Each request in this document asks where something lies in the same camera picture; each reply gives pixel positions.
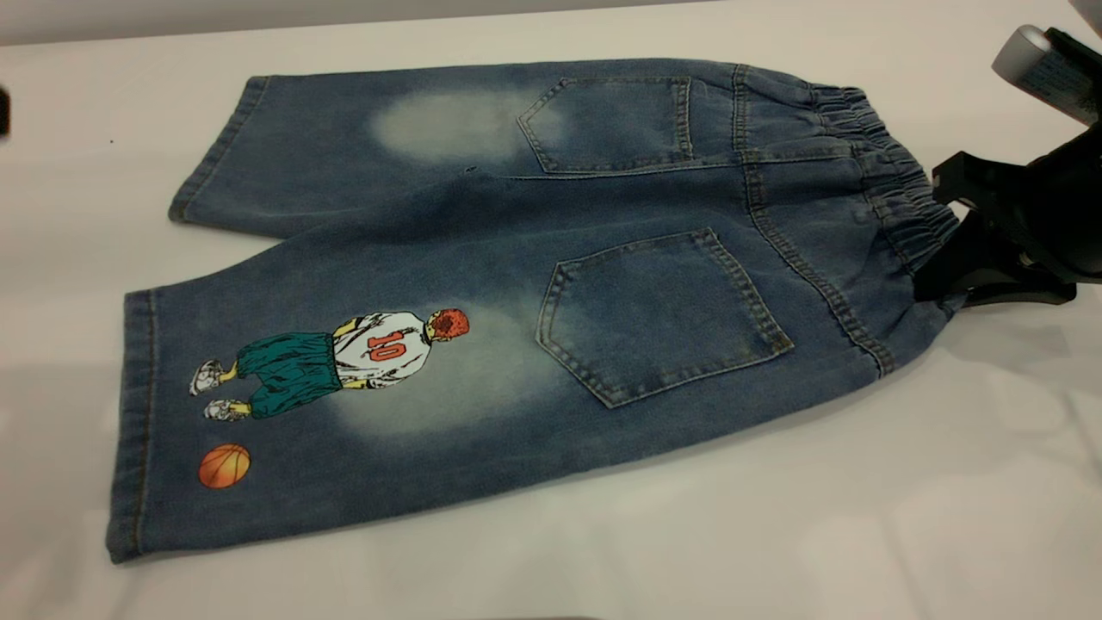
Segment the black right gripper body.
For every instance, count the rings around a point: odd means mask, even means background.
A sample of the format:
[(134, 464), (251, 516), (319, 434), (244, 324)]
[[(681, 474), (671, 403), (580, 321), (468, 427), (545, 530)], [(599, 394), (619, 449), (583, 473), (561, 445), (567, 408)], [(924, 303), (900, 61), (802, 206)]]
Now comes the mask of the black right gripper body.
[(1000, 281), (1098, 285), (1099, 124), (1030, 164), (995, 162), (994, 168), (997, 202), (1007, 214), (997, 228), (1017, 247), (1003, 260)]

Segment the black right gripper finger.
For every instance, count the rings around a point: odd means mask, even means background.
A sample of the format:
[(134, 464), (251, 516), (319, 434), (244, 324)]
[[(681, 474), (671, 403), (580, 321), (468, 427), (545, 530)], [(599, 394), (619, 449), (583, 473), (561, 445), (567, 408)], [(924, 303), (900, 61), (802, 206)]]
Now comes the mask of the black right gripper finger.
[(1026, 208), (1034, 199), (1034, 172), (1047, 157), (1027, 164), (976, 157), (958, 152), (932, 172), (932, 196), (939, 204), (952, 202), (969, 208)]
[(914, 300), (957, 297), (965, 307), (1027, 302), (1065, 305), (1078, 287), (1034, 262), (980, 213), (969, 213), (941, 250), (912, 276)]

